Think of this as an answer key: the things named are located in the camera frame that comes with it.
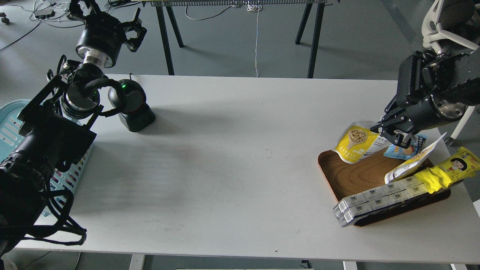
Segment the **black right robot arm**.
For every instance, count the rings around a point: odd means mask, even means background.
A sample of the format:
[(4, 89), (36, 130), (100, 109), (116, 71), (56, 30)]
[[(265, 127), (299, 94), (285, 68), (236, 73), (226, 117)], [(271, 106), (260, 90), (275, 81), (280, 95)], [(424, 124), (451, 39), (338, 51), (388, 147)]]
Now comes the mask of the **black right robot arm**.
[(401, 63), (396, 95), (370, 129), (402, 148), (418, 132), (457, 122), (479, 104), (479, 1), (434, 1), (421, 33), (424, 51)]

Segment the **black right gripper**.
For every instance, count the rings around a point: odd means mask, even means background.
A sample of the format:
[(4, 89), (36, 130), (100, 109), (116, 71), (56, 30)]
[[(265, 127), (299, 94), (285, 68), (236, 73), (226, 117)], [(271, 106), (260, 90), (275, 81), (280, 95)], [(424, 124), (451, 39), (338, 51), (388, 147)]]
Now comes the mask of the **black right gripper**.
[(401, 63), (397, 91), (371, 132), (407, 149), (413, 133), (459, 121), (466, 105), (446, 92), (458, 56), (416, 51)]

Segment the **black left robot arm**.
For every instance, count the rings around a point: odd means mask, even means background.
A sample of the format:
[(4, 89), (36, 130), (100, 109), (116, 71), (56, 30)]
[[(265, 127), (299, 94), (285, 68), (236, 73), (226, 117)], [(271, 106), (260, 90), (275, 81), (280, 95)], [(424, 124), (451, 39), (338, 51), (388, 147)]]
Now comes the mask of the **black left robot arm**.
[(81, 61), (61, 62), (56, 75), (22, 109), (19, 135), (24, 139), (1, 162), (1, 254), (22, 240), (58, 244), (48, 237), (57, 232), (79, 235), (86, 229), (70, 217), (74, 194), (50, 188), (56, 171), (67, 172), (78, 164), (96, 138), (91, 127), (99, 116), (119, 115), (131, 132), (151, 125), (156, 115), (146, 103), (146, 93), (132, 79), (108, 78), (122, 45), (136, 52), (146, 35), (138, 8), (131, 21), (121, 22), (103, 12), (94, 0), (86, 0), (89, 14), (72, 0), (69, 20), (80, 21), (84, 30), (76, 53)]

